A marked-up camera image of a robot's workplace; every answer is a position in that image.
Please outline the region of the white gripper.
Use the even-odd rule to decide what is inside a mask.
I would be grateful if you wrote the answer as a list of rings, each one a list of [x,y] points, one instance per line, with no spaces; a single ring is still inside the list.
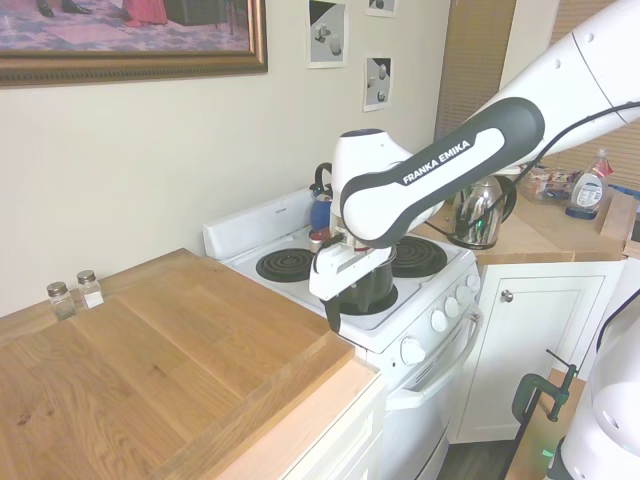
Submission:
[[[309,291],[324,306],[330,329],[338,334],[341,328],[338,295],[385,263],[392,248],[356,251],[338,242],[318,251],[310,269]]]

